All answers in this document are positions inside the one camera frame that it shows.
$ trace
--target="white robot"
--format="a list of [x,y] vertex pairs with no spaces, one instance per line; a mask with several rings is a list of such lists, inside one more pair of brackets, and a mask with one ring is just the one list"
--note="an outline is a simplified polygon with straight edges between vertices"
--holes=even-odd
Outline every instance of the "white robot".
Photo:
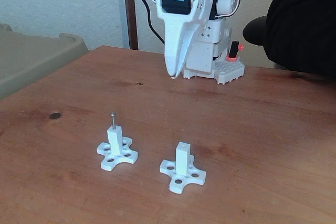
[[152,0],[165,23],[164,56],[168,74],[177,78],[215,78],[225,84],[244,74],[238,51],[231,43],[232,28],[226,17],[234,15],[240,0]]

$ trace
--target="screw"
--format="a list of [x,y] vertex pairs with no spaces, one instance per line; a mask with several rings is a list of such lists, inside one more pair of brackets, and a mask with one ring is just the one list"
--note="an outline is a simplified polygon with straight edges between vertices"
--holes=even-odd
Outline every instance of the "screw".
[[116,125],[115,125],[115,122],[114,122],[114,117],[117,115],[117,113],[115,113],[114,111],[110,113],[110,116],[112,117],[112,129],[116,129]]

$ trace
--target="white 3d-printed stand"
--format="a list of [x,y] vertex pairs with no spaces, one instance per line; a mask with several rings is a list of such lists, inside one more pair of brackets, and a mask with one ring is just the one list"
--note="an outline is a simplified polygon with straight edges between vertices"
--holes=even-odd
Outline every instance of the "white 3d-printed stand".
[[108,143],[101,143],[97,148],[97,153],[104,155],[105,158],[100,163],[103,170],[111,171],[119,163],[134,164],[138,158],[138,152],[130,149],[132,139],[123,137],[120,126],[113,125],[107,130]]
[[194,156],[190,155],[190,144],[179,142],[176,148],[176,162],[164,160],[160,165],[160,173],[172,178],[169,190],[181,194],[188,184],[204,185],[206,172],[194,166]]
[[190,79],[193,76],[216,79],[218,84],[225,84],[244,75],[245,66],[240,60],[228,62],[226,60],[216,60],[212,67],[211,74],[202,74],[183,69],[183,77]]

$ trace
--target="black fabric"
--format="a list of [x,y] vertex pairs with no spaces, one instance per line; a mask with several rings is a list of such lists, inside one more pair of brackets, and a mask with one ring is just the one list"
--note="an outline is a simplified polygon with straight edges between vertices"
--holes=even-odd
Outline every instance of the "black fabric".
[[256,18],[248,23],[243,30],[244,39],[254,45],[262,46],[266,30],[266,16]]
[[289,70],[336,78],[336,0],[273,0],[266,23],[268,58]]

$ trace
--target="black cable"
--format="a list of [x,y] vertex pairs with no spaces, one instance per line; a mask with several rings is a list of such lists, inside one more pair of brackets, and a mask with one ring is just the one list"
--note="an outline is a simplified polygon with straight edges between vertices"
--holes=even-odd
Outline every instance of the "black cable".
[[161,38],[161,36],[155,31],[155,29],[153,28],[152,26],[152,23],[151,23],[151,10],[149,9],[149,6],[148,6],[148,3],[146,0],[141,0],[143,2],[143,4],[145,5],[146,7],[146,10],[147,10],[147,17],[148,17],[148,25],[149,25],[149,28],[152,30],[152,32],[157,36],[157,38],[164,44],[164,40]]

